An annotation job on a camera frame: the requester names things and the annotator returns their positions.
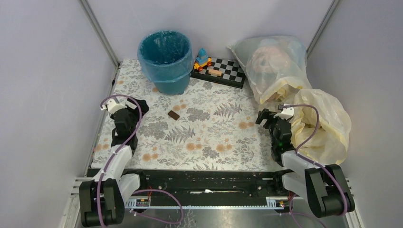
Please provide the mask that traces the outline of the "blue plastic trash bag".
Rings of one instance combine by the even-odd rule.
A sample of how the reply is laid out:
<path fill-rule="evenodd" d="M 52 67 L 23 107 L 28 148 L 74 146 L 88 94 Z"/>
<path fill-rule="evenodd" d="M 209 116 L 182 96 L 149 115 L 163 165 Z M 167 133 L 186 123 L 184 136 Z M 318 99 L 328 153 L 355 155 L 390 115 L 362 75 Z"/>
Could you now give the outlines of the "blue plastic trash bag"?
<path fill-rule="evenodd" d="M 171 83 L 188 75 L 193 66 L 189 38 L 178 31 L 161 30 L 144 37 L 137 50 L 143 74 L 156 83 Z"/>

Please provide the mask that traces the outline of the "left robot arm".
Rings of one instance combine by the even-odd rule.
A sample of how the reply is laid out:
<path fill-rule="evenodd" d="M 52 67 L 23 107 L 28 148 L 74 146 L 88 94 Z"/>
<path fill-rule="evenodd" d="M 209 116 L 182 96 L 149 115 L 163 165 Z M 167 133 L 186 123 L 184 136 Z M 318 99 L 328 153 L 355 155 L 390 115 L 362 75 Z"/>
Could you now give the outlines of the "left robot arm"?
<path fill-rule="evenodd" d="M 139 175 L 123 173 L 137 148 L 136 131 L 149 111 L 147 102 L 130 97 L 122 104 L 110 98 L 101 109 L 109 112 L 115 126 L 109 158 L 91 180 L 79 186 L 81 223 L 86 228 L 122 223 L 131 194 L 147 191 L 147 183 Z"/>

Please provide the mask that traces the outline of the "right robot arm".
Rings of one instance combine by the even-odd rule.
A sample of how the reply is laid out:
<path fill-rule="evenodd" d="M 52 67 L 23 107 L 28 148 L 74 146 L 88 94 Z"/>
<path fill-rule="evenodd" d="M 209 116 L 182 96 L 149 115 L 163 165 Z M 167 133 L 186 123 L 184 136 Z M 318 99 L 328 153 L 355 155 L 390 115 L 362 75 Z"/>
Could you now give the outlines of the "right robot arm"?
<path fill-rule="evenodd" d="M 322 165 L 296 151 L 291 143 L 290 119 L 295 105 L 280 105 L 280 112 L 259 111 L 256 124 L 269 131 L 273 160 L 285 168 L 272 183 L 280 196 L 289 191 L 305 199 L 317 218 L 342 216 L 355 210 L 355 201 L 341 167 Z"/>

